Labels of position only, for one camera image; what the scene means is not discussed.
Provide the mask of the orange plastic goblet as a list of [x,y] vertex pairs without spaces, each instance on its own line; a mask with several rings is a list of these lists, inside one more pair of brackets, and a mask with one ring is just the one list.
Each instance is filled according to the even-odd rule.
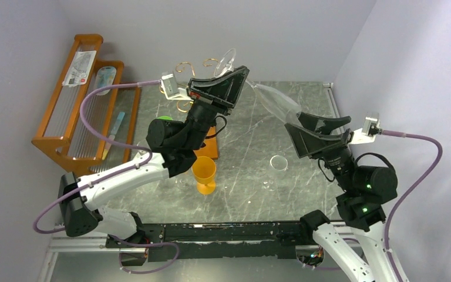
[[213,159],[199,156],[191,167],[197,182],[197,191],[203,195],[212,194],[216,189],[216,164]]

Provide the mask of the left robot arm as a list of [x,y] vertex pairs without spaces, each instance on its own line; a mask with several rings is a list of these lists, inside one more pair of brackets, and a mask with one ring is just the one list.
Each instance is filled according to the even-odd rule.
[[173,75],[163,75],[158,84],[166,93],[182,94],[193,103],[185,121],[152,120],[147,146],[141,147],[143,155],[137,159],[98,174],[63,175],[59,205],[67,236],[98,231],[119,237],[130,247],[140,245],[144,230],[137,226],[137,215],[108,209],[106,203],[131,189],[188,171],[217,117],[224,118],[234,109],[249,72],[246,66],[227,67],[213,78],[190,79],[186,88],[179,88]]

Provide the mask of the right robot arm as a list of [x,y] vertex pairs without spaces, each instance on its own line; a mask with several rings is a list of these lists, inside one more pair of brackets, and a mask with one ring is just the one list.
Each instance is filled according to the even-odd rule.
[[367,260],[363,261],[336,233],[320,210],[301,218],[299,236],[308,244],[319,244],[351,281],[406,281],[407,276],[388,246],[383,204],[397,197],[395,168],[384,156],[374,153],[383,166],[359,165],[349,145],[372,143],[382,133],[377,116],[365,119],[358,130],[339,135],[333,130],[348,124],[351,117],[327,118],[304,112],[287,114],[285,128],[298,157],[317,160],[334,176],[343,190],[336,198],[341,219],[353,232]]

